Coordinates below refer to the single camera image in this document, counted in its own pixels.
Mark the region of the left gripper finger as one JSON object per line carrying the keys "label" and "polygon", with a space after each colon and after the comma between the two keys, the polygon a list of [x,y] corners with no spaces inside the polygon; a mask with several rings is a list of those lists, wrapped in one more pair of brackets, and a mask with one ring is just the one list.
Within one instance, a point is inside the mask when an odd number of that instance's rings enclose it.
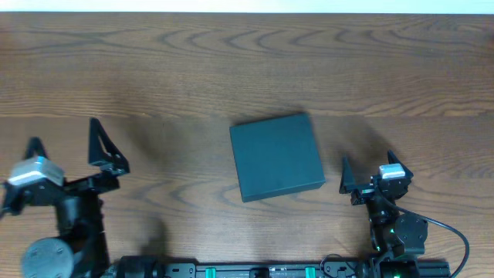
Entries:
{"label": "left gripper finger", "polygon": [[128,160],[115,146],[96,118],[90,119],[88,163],[112,176],[130,173]]}
{"label": "left gripper finger", "polygon": [[35,156],[42,156],[44,158],[48,158],[42,140],[39,137],[31,137],[28,140],[28,144],[26,146],[23,158],[30,159],[30,158],[34,158]]}

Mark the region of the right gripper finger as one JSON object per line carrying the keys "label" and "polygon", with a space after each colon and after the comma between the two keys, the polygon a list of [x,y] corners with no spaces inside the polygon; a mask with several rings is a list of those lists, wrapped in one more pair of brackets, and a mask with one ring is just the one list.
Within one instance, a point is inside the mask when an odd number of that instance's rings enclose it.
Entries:
{"label": "right gripper finger", "polygon": [[342,166],[339,193],[349,194],[357,188],[357,184],[347,157],[343,157]]}
{"label": "right gripper finger", "polygon": [[400,164],[403,165],[402,162],[398,159],[396,154],[392,150],[387,151],[387,160],[388,164]]}

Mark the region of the black gift box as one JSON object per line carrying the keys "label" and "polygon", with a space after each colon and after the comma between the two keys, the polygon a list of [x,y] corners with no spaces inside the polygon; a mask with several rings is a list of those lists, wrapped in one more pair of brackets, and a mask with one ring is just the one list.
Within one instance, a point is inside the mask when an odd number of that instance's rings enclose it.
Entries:
{"label": "black gift box", "polygon": [[229,128],[243,202],[320,188],[326,178],[308,114]]}

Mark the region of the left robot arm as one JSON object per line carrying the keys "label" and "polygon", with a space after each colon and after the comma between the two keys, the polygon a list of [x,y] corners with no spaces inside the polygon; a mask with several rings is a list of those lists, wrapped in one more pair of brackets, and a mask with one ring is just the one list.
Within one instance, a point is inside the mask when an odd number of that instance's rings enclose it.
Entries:
{"label": "left robot arm", "polygon": [[110,267],[100,195],[117,190],[130,166],[96,118],[90,119],[88,163],[99,172],[68,181],[41,139],[33,137],[4,182],[3,215],[20,215],[26,206],[52,206],[56,212],[59,234],[27,248],[24,277],[99,277]]}

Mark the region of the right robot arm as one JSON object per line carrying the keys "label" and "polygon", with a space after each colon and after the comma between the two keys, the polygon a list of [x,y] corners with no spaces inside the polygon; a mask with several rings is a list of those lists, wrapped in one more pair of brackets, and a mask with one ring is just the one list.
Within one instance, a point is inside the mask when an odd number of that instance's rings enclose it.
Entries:
{"label": "right robot arm", "polygon": [[396,201],[408,192],[413,173],[396,155],[387,153],[388,163],[378,168],[368,183],[358,184],[347,158],[339,193],[349,194],[352,205],[365,205],[370,239],[377,254],[358,263],[357,277],[419,277],[418,257],[425,253],[428,223],[398,209]]}

